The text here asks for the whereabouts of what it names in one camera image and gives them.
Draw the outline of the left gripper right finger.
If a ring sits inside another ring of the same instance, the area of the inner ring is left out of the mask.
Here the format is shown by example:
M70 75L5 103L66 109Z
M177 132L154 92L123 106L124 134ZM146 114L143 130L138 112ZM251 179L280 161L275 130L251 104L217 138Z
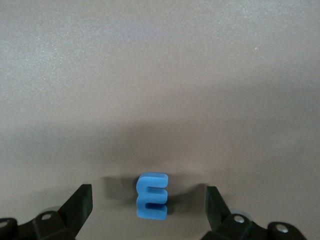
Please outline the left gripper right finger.
M211 228L205 240L307 240L289 223L274 221L263 228L243 214L231 213L215 186L206 188L205 212Z

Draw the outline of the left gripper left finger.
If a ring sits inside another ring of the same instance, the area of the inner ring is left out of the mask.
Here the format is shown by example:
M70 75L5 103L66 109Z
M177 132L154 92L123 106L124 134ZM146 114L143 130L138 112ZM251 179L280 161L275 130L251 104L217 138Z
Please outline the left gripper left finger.
M76 240L92 210L92 185L83 184L57 211L42 212L21 225L15 218L0 218L0 240Z

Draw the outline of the blue lowercase letter m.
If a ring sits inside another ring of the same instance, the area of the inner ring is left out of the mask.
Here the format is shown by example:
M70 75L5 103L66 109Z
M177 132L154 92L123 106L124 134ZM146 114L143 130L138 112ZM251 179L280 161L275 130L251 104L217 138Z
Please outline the blue lowercase letter m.
M141 219L163 221L167 218L169 177L165 173L145 172L136 183L136 214Z

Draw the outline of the brown table cover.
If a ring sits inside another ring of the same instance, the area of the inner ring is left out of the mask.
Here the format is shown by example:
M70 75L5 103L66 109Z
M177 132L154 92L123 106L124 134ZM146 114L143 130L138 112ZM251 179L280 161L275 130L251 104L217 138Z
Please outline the brown table cover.
M0 0L0 218L82 184L77 240L199 240L206 186L320 240L320 0Z

